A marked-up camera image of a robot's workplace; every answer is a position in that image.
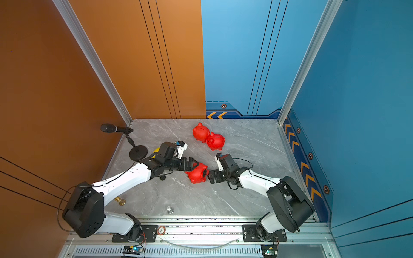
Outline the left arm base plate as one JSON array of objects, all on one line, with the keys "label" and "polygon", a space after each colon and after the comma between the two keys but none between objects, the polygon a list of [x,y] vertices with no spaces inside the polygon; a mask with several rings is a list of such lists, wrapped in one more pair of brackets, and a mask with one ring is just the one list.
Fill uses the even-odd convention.
[{"label": "left arm base plate", "polygon": [[113,234],[113,243],[154,243],[158,236],[158,225],[141,225],[137,234]]}]

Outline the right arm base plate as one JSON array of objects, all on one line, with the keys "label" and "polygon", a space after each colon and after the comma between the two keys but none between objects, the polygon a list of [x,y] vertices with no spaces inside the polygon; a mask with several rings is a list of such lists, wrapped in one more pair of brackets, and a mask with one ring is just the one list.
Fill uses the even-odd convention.
[{"label": "right arm base plate", "polygon": [[287,234],[285,230],[277,230],[273,233],[268,233],[262,226],[258,225],[243,225],[244,242],[287,242]]}]

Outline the yellow piggy bank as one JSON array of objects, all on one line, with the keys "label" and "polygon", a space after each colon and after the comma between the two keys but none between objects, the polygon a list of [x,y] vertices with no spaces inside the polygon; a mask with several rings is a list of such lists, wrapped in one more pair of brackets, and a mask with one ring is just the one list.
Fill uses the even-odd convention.
[{"label": "yellow piggy bank", "polygon": [[153,155],[151,156],[151,158],[154,159],[156,157],[156,154],[159,152],[159,150],[160,150],[160,147],[157,148],[156,150],[154,150]]}]

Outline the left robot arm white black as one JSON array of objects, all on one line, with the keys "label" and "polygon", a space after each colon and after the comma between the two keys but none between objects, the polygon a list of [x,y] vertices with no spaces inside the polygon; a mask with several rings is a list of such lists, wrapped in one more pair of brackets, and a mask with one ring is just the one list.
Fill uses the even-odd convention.
[{"label": "left robot arm white black", "polygon": [[198,168],[198,161],[183,156],[187,147],[183,141],[164,142],[158,151],[118,175],[93,184],[78,184],[62,212],[62,219],[81,238],[111,233],[130,242],[138,240],[143,234],[140,221],[130,213],[107,212],[105,207],[139,184],[175,171],[191,172]]}]

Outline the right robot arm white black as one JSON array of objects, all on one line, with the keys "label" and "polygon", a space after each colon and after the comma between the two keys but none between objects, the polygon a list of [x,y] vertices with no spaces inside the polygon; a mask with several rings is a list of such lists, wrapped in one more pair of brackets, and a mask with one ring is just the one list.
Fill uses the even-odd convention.
[{"label": "right robot arm white black", "polygon": [[268,198],[272,212],[263,215],[255,225],[253,239],[284,241],[285,233],[295,233],[315,212],[312,201],[290,177],[272,178],[240,167],[230,154],[215,156],[218,169],[209,172],[210,183],[226,182],[230,189],[248,189]]}]

